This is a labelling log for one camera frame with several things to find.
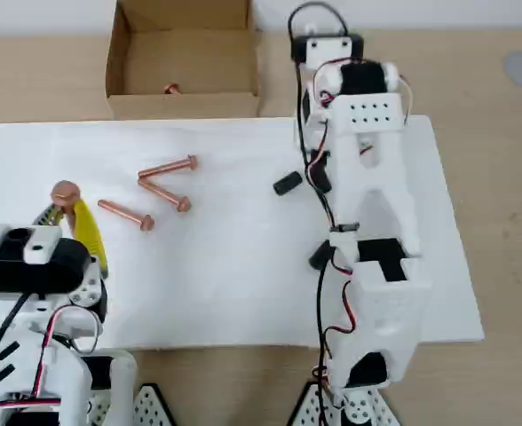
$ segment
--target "wall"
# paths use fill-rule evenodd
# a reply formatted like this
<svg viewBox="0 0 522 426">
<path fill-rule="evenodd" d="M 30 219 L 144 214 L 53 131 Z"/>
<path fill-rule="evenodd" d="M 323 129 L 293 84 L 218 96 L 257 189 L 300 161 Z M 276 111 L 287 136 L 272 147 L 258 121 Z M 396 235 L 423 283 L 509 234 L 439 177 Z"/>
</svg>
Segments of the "wall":
<svg viewBox="0 0 522 426">
<path fill-rule="evenodd" d="M 267 30 L 284 29 L 290 11 L 301 3 L 300 0 L 253 1 L 257 24 Z M 522 26 L 522 0 L 329 2 L 355 28 Z M 105 34 L 110 28 L 114 8 L 115 0 L 0 0 L 0 35 Z M 299 17 L 299 22 L 306 17 L 310 14 Z"/>
</svg>

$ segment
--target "open cardboard box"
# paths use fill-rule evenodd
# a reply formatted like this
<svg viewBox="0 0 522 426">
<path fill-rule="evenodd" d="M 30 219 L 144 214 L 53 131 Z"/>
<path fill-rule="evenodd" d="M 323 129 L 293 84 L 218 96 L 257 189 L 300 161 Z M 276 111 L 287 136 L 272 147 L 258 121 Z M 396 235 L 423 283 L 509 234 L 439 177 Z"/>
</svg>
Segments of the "open cardboard box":
<svg viewBox="0 0 522 426">
<path fill-rule="evenodd" d="M 118 0 L 107 58 L 115 119 L 257 116 L 249 0 Z M 182 94 L 163 94 L 178 84 Z"/>
</svg>

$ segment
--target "white foam board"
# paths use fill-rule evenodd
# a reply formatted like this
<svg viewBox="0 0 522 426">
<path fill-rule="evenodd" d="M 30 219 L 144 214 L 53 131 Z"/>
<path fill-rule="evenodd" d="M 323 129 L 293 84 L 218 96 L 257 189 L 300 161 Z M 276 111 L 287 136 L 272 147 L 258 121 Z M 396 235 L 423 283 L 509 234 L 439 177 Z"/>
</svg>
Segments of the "white foam board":
<svg viewBox="0 0 522 426">
<path fill-rule="evenodd" d="M 317 346 L 317 272 L 307 258 L 326 238 L 326 217 L 307 185 L 284 197 L 272 188 L 300 170 L 292 135 L 289 118 L 0 124 L 0 223 L 29 224 L 61 179 L 81 187 L 109 259 L 101 347 Z M 482 339 L 427 117 L 411 118 L 405 149 L 434 282 L 422 339 Z M 192 210 L 179 214 L 138 187 L 137 171 L 187 154 L 198 155 L 197 171 L 156 179 L 191 199 Z M 98 208 L 100 198 L 151 214 L 155 229 L 141 233 Z M 376 221 L 373 229 L 384 215 L 368 211 L 366 217 Z M 342 276 L 328 273 L 325 323 L 337 320 L 342 283 Z"/>
</svg>

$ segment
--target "wooden table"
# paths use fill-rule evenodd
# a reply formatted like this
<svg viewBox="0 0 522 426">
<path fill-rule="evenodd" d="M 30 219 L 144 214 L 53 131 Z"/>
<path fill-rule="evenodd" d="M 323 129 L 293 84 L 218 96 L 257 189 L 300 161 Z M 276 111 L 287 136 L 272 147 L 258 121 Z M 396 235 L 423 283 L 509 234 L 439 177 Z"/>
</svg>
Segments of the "wooden table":
<svg viewBox="0 0 522 426">
<path fill-rule="evenodd" d="M 471 267 L 486 340 L 422 346 L 387 392 L 406 425 L 522 426 L 522 88 L 502 58 L 522 31 L 373 31 L 367 56 L 412 82 L 431 116 Z M 0 122 L 106 120 L 105 37 L 0 38 Z M 261 35 L 264 116 L 289 115 L 294 76 L 283 35 Z M 180 425 L 284 425 L 316 363 L 304 348 L 137 354 Z"/>
</svg>

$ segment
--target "copper screw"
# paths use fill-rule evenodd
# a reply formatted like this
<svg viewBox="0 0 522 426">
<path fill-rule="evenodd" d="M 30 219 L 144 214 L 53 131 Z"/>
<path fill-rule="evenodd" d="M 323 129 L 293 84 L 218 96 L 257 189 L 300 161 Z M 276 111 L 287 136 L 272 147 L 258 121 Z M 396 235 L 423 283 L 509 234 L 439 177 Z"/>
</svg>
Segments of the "copper screw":
<svg viewBox="0 0 522 426">
<path fill-rule="evenodd" d="M 62 208 L 72 235 L 75 237 L 74 205 L 80 201 L 80 188 L 67 180 L 59 181 L 51 190 L 51 200 Z"/>
<path fill-rule="evenodd" d="M 177 162 L 169 162 L 168 164 L 163 164 L 161 166 L 156 166 L 151 169 L 141 170 L 138 173 L 139 178 L 150 178 L 154 175 L 160 175 L 162 173 L 167 173 L 169 171 L 180 170 L 189 168 L 190 170 L 196 170 L 198 167 L 198 159 L 195 155 L 188 155 L 188 158 L 185 160 L 180 160 Z"/>
<path fill-rule="evenodd" d="M 165 95 L 181 95 L 180 87 L 176 83 L 167 84 L 164 86 L 163 92 Z"/>
<path fill-rule="evenodd" d="M 190 200 L 188 200 L 188 197 L 178 197 L 174 193 L 169 193 L 166 189 L 161 188 L 160 186 L 155 185 L 152 182 L 149 182 L 145 179 L 139 179 L 138 184 L 150 191 L 151 193 L 155 193 L 164 200 L 174 204 L 176 206 L 177 211 L 188 211 L 192 207 L 192 204 L 190 203 Z"/>
<path fill-rule="evenodd" d="M 120 206 L 119 204 L 115 204 L 112 201 L 99 200 L 98 206 L 139 224 L 141 231 L 151 231 L 154 228 L 154 219 L 149 215 L 141 216 L 123 206 Z"/>
</svg>

